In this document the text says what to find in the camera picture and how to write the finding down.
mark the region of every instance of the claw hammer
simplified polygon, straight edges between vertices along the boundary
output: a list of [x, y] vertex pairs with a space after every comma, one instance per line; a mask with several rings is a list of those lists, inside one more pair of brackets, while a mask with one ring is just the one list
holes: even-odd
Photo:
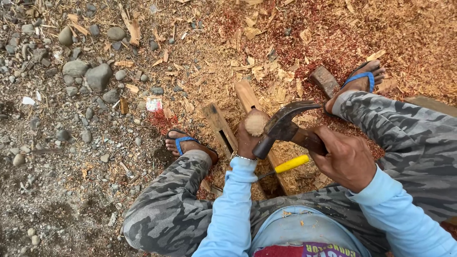
[[318, 135], [312, 131], [302, 129], [292, 122], [292, 119], [298, 114], [321, 107], [320, 104], [307, 100], [291, 102], [279, 109], [265, 125], [263, 136], [252, 150], [252, 154], [260, 159], [265, 159], [273, 143], [276, 140], [280, 140], [291, 141], [312, 152], [326, 155], [328, 151]]

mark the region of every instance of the hammer head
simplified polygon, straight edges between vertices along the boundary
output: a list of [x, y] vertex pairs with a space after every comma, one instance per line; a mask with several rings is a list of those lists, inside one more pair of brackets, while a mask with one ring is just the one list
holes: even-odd
[[265, 159], [276, 140], [290, 141], [298, 131], [298, 125], [292, 119], [300, 113], [322, 107], [313, 101], [291, 102], [279, 109], [264, 127], [264, 133], [252, 153]]

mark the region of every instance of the wooden handle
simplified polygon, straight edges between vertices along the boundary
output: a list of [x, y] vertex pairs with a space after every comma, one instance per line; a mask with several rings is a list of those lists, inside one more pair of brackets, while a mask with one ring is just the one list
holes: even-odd
[[324, 145], [324, 142], [316, 133], [309, 130], [299, 128], [295, 136], [292, 138], [291, 142], [298, 144], [301, 147], [304, 147], [316, 154], [325, 156], [327, 153], [327, 148]]

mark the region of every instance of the wooden plank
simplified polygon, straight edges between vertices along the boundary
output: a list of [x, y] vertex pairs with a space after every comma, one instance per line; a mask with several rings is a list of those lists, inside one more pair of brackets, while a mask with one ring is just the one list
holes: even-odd
[[449, 106], [443, 102], [428, 98], [426, 96], [412, 96], [404, 99], [407, 103], [412, 103], [430, 110], [441, 112], [453, 117], [457, 117], [457, 108]]
[[[256, 108], [260, 111], [262, 110], [259, 101], [257, 101], [254, 91], [252, 90], [252, 87], [249, 85], [247, 80], [242, 80], [235, 83], [235, 92], [238, 96], [239, 101], [241, 102], [241, 106], [243, 106], [243, 109], [246, 113], [250, 112], [252, 108]], [[272, 150], [268, 153], [267, 159], [273, 168], [283, 163], [282, 160], [276, 157], [275, 153]], [[276, 177], [279, 180], [279, 184], [281, 185], [286, 195], [294, 195], [295, 191], [287, 187], [287, 183], [284, 180], [283, 176], [284, 175], [282, 173], [276, 174]]]
[[[225, 120], [225, 117], [217, 106], [217, 104], [211, 102], [207, 106], [202, 108], [202, 112], [208, 120], [211, 128], [214, 131], [216, 139], [219, 141], [224, 149], [225, 155], [230, 159], [232, 153], [238, 149], [238, 140], [232, 132], [229, 124]], [[264, 199], [266, 199], [265, 192], [257, 181], [253, 184], [261, 192]]]
[[317, 67], [309, 76], [312, 83], [316, 84], [322, 91], [325, 97], [330, 99], [333, 97], [333, 90], [335, 87], [340, 86], [335, 77], [324, 67]]

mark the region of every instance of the gray camouflage pants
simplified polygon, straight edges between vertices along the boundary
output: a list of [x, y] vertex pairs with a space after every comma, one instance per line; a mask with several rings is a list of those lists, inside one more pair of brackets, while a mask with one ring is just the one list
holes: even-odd
[[[457, 119], [366, 92], [347, 92], [333, 113], [354, 123], [386, 151], [384, 171], [403, 184], [414, 204], [440, 222], [457, 215]], [[156, 178], [131, 206], [124, 235], [134, 248], [167, 256], [191, 256], [211, 222], [213, 202], [196, 200], [211, 160], [199, 150], [185, 153]], [[344, 225], [372, 253], [384, 256], [385, 234], [370, 226], [341, 186], [253, 201], [251, 234], [275, 210], [315, 208]]]

